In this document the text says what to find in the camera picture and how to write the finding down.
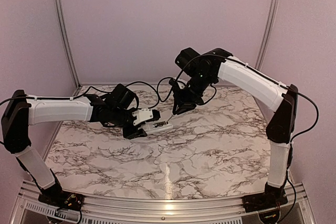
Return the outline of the white remote control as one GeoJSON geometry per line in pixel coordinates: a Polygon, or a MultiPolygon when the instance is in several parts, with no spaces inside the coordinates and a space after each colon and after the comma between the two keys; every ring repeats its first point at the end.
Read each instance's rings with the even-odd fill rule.
{"type": "Polygon", "coordinates": [[[173,125],[168,121],[155,121],[145,123],[140,128],[144,129],[145,133],[149,135],[170,130],[173,128],[173,125]]]}

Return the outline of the white battery cover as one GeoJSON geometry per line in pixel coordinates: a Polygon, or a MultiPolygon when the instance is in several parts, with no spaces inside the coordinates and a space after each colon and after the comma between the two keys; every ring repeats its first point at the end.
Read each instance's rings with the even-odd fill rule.
{"type": "Polygon", "coordinates": [[[185,143],[186,143],[186,140],[184,139],[179,139],[179,140],[174,141],[174,144],[185,144],[185,143]]]}

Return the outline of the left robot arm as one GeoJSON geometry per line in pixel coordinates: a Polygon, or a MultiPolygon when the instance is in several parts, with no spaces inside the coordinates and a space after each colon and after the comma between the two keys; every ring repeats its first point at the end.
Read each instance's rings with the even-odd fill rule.
{"type": "Polygon", "coordinates": [[[113,124],[124,128],[124,137],[144,136],[139,130],[142,123],[153,119],[151,109],[129,108],[136,94],[122,84],[107,94],[84,93],[77,97],[37,97],[17,90],[6,100],[7,108],[1,119],[3,145],[23,165],[39,186],[41,192],[54,205],[66,202],[56,176],[32,148],[28,128],[45,122],[85,121],[113,124]]]}

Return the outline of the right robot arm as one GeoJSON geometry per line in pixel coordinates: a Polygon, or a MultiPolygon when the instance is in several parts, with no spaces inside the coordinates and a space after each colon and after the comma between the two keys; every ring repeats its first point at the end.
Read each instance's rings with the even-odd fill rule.
{"type": "Polygon", "coordinates": [[[220,80],[243,89],[273,111],[274,114],[266,127],[267,139],[270,141],[270,169],[265,192],[260,195],[260,203],[263,206],[273,206],[280,199],[287,180],[290,140],[296,119],[297,87],[287,87],[271,79],[221,48],[215,48],[202,55],[192,48],[186,48],[176,57],[175,64],[190,79],[183,88],[177,80],[170,82],[174,115],[204,105],[204,91],[220,80]]]}

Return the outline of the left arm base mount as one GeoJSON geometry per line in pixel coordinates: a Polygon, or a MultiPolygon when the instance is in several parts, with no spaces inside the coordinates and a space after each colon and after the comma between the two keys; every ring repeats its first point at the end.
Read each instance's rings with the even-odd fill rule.
{"type": "Polygon", "coordinates": [[[84,200],[84,195],[79,193],[73,193],[69,191],[62,191],[59,194],[53,196],[47,196],[40,194],[38,201],[58,207],[60,209],[69,209],[74,211],[80,211],[84,200]]]}

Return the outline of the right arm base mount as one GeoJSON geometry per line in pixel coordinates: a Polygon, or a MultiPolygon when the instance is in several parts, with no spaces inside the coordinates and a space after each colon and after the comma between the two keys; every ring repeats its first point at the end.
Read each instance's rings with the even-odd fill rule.
{"type": "Polygon", "coordinates": [[[242,201],[243,208],[247,213],[276,208],[288,203],[288,199],[284,193],[282,193],[278,198],[272,194],[266,193],[246,195],[242,197],[242,201]]]}

